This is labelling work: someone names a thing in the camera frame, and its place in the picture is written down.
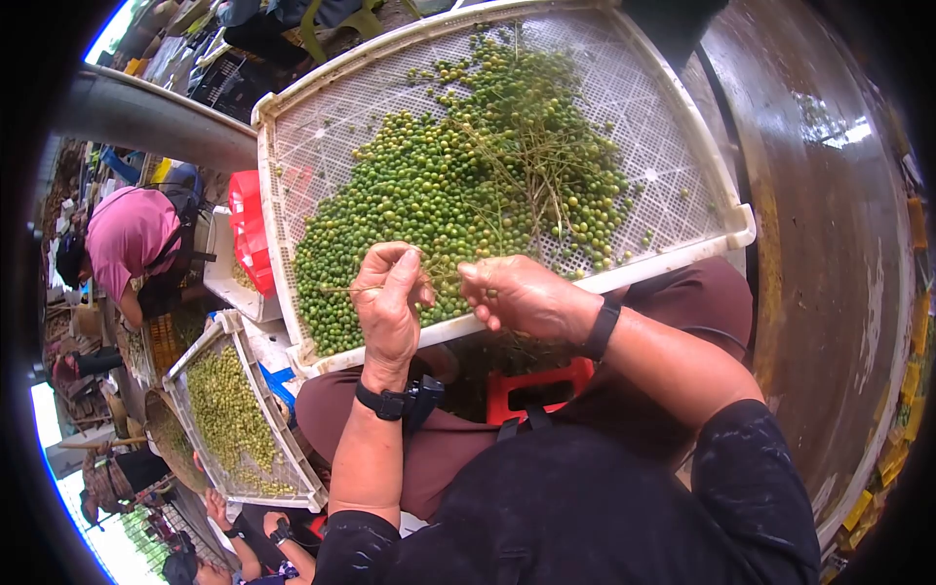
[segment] hand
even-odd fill
[[[286,526],[289,525],[289,516],[283,512],[267,512],[263,515],[263,534],[270,538],[270,534],[276,532],[276,529],[279,528],[276,523],[279,519],[282,518],[286,521]]]
[[[126,315],[125,315],[125,314],[121,314],[121,315],[120,315],[120,324],[121,324],[121,327],[124,328],[124,330],[126,330],[126,331],[128,331],[128,332],[130,332],[130,333],[139,333],[139,329],[140,329],[140,328],[139,328],[139,327],[134,327],[133,324],[130,323],[130,319],[126,318]]]
[[[419,344],[413,304],[435,303],[429,277],[419,267],[420,254],[403,241],[376,243],[351,285],[351,302],[364,333],[365,364],[382,372],[405,373]]]
[[[227,521],[227,500],[221,495],[221,492],[214,488],[205,490],[205,509],[208,510],[208,518],[214,520],[221,530],[230,530],[233,528]]]
[[[599,295],[572,285],[526,256],[462,262],[459,273],[461,295],[492,331],[507,327],[582,344],[602,305]]]

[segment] black shirt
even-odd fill
[[[405,539],[367,512],[331,516],[315,585],[816,582],[810,501],[764,404],[705,425],[692,483],[586,427],[527,432],[465,465]]]

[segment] rusty metal surface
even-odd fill
[[[875,407],[902,374],[904,195],[860,73],[808,8],[735,0],[702,47],[758,221],[755,375],[819,524],[860,473]]]

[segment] pink shirt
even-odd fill
[[[112,299],[120,300],[126,284],[145,273],[144,267],[156,260],[178,226],[172,203],[159,191],[136,187],[114,191],[95,208],[84,241],[95,280]],[[150,274],[171,265],[164,262]]]

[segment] wooden stick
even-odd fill
[[[149,441],[146,437],[134,437],[132,439],[121,439],[120,441],[114,441],[110,446],[118,445],[135,445],[136,443],[146,443]],[[103,443],[85,443],[83,445],[59,445],[61,448],[65,449],[98,449]]]

